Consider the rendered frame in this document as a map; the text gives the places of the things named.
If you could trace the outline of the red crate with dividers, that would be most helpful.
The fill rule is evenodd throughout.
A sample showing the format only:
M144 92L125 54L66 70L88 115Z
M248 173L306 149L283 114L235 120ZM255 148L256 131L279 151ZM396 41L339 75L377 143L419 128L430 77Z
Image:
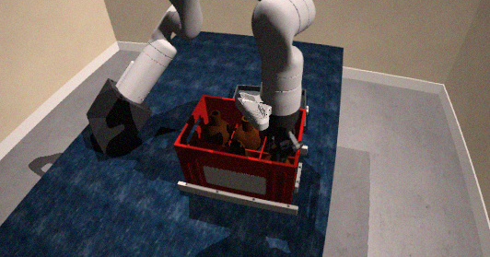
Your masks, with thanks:
M205 142L204 128L211 121L210 112L213 110L220 111L221 119L231 127L232 136L227 146ZM182 149L182 172L186 183L291 204L300 149L295 153L295 157L287 157L290 164L265 160L270 154L267 153L267 136L261 131L262 151L246 149L252 158L229 154L234 133L242 125L242 116L235 105L235 99L221 97L211 101L199 112L185 139L198 118L200 122L188 145L184 140Z

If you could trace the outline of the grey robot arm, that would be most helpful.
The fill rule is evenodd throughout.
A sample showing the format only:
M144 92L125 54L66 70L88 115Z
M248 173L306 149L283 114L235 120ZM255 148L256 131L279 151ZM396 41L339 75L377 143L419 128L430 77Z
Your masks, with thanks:
M118 90L135 103L143 103L176 55L177 50L171 41L172 32L189 41L202 29L199 0L170 2L172 5L157 24L150 40L116 84ZM287 116L299 109L303 56L292 41L312 24L314 18L312 0L262 0L254 8L251 29L262 59L261 90L258 96L243 92L237 94L235 105L256 130L268 128L271 114Z

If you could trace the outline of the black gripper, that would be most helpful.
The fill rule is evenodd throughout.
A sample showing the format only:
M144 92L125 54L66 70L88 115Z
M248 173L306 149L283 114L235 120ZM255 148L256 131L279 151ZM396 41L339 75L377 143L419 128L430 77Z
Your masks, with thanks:
M294 137L294 126L299 117L299 110L300 107L296 112L287 116L269 115L269 126L266 130L262 130L262 134L267 136L270 155L272 147L276 146L276 162L285 162L287 157L295 154L303 147L302 141L298 142Z

